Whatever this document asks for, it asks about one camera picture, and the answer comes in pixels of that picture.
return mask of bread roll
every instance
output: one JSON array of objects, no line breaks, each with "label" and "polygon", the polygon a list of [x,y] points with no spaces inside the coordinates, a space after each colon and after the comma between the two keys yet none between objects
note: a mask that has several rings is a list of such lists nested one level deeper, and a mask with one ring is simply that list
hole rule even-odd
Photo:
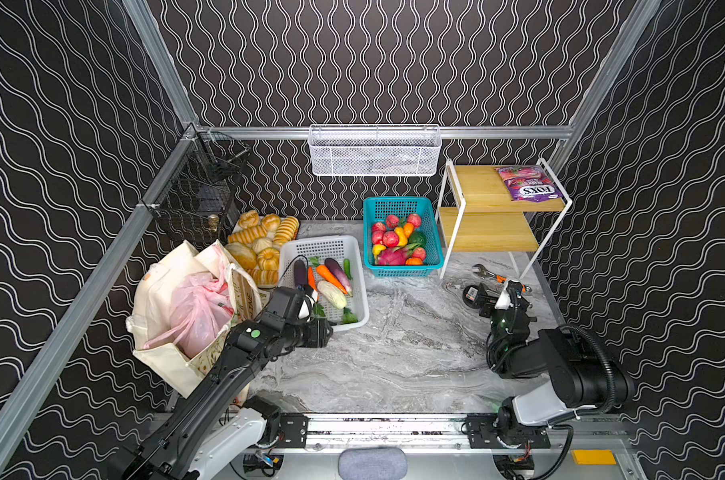
[{"label": "bread roll", "polygon": [[259,268],[261,270],[279,270],[280,269],[280,251],[274,247],[261,250],[258,256]]},{"label": "bread roll", "polygon": [[270,248],[271,246],[272,241],[269,238],[262,236],[261,238],[256,238],[256,241],[250,245],[250,248],[252,248],[257,254],[260,254],[261,250]]},{"label": "bread roll", "polygon": [[280,222],[280,217],[274,214],[269,214],[261,218],[261,225],[265,226],[270,232],[277,230],[277,227],[280,226]]},{"label": "bread roll", "polygon": [[296,235],[296,231],[299,229],[299,219],[294,216],[287,216],[279,227],[277,227],[277,233],[274,234],[274,245],[282,246],[286,242],[293,240],[293,236]]},{"label": "bread roll", "polygon": [[233,232],[229,235],[229,242],[238,242],[243,245],[250,245],[256,241],[257,238],[261,238],[262,236],[266,236],[266,227],[263,225],[256,225],[240,230],[239,232]]},{"label": "bread roll", "polygon": [[280,279],[280,274],[276,270],[247,270],[247,272],[259,288],[275,287]]},{"label": "bread roll", "polygon": [[234,260],[237,260],[237,263],[240,264],[242,268],[256,268],[258,265],[256,252],[251,250],[250,247],[233,242],[231,244],[226,244],[224,248],[232,254]]},{"label": "bread roll", "polygon": [[237,222],[240,228],[248,228],[249,226],[256,226],[259,224],[259,213],[255,210],[245,212],[240,215],[240,221]]}]

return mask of purple candy bag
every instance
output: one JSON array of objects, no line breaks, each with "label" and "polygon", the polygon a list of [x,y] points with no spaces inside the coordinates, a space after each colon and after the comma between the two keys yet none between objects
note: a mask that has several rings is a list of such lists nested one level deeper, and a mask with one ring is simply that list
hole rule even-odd
[{"label": "purple candy bag", "polygon": [[545,202],[562,197],[557,185],[538,165],[498,167],[496,170],[509,189],[512,200]]}]

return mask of black wire basket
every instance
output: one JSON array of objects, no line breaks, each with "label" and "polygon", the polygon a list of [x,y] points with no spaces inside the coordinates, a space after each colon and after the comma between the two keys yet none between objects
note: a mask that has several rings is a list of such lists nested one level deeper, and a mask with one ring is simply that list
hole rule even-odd
[{"label": "black wire basket", "polygon": [[226,244],[240,217],[234,193],[250,148],[229,137],[223,140],[218,144],[198,135],[160,196],[161,203],[151,209],[175,245],[187,240],[203,250],[216,240]]}]

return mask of carrot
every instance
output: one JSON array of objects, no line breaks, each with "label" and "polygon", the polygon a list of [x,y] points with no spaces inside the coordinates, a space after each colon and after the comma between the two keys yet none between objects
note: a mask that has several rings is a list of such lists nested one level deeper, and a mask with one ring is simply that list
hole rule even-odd
[{"label": "carrot", "polygon": [[314,270],[312,270],[312,266],[310,265],[310,269],[307,270],[309,275],[307,275],[309,278],[307,279],[310,283],[310,287],[317,292],[317,282],[314,280]]},{"label": "carrot", "polygon": [[346,288],[341,284],[341,282],[338,281],[337,278],[333,276],[333,274],[330,273],[330,270],[328,270],[328,267],[325,265],[320,265],[317,267],[317,273],[319,276],[324,278],[325,280],[328,280],[330,283],[332,283],[335,286],[338,286],[338,289],[344,293],[344,295],[348,295],[348,292],[346,291]]}]

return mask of gray marble surface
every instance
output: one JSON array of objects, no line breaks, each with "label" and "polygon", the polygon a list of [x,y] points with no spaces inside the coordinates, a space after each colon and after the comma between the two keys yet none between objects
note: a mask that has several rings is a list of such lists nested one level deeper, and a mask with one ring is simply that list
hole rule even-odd
[{"label": "gray marble surface", "polygon": [[[362,224],[304,223],[299,237],[354,235],[362,243]],[[515,256],[524,265],[524,254]],[[508,396],[524,393],[546,379],[504,380],[485,364],[488,319],[468,309],[463,280],[478,283],[473,264],[509,275],[509,255],[453,254],[444,280],[376,278],[365,269],[368,322],[336,333],[325,349],[298,349],[270,363],[251,383],[258,394],[287,411],[298,412],[495,412]],[[524,283],[532,336],[557,325],[536,276]]]}]

